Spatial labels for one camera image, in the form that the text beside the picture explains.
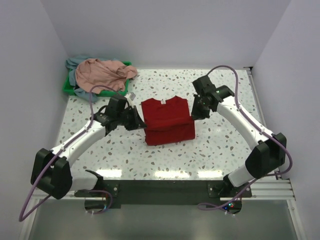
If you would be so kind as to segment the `red t shirt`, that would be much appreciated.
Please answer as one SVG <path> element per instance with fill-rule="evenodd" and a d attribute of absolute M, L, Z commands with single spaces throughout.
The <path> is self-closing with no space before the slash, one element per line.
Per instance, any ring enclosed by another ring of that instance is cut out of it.
<path fill-rule="evenodd" d="M 189 104 L 185 98 L 150 98 L 141 103 L 141 108 L 146 124 L 144 132 L 147 145 L 178 143 L 196 137 L 195 121 L 190 115 Z"/>

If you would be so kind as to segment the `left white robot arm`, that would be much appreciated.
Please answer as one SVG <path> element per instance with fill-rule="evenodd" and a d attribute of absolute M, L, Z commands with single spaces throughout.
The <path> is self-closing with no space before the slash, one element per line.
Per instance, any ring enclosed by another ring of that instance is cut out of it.
<path fill-rule="evenodd" d="M 128 131 L 145 129 L 133 100 L 134 93 L 114 95 L 107 105 L 91 114 L 90 120 L 77 133 L 60 145 L 36 153 L 30 183 L 59 200 L 70 191 L 87 191 L 99 196 L 104 190 L 103 177 L 92 170 L 77 174 L 72 165 L 93 144 L 107 136 L 118 126 Z"/>

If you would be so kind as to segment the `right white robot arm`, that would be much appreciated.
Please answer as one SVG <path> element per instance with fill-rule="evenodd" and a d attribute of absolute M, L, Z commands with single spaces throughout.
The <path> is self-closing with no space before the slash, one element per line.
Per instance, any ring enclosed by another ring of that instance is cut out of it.
<path fill-rule="evenodd" d="M 238 103 L 229 87 L 216 87 L 207 75 L 201 76 L 192 84 L 196 92 L 192 118 L 203 120 L 210 117 L 210 112 L 220 114 L 240 133 L 251 149 L 244 164 L 223 178 L 219 195 L 233 197 L 244 184 L 265 177 L 285 163 L 286 137 L 282 133 L 274 134 L 260 124 Z"/>

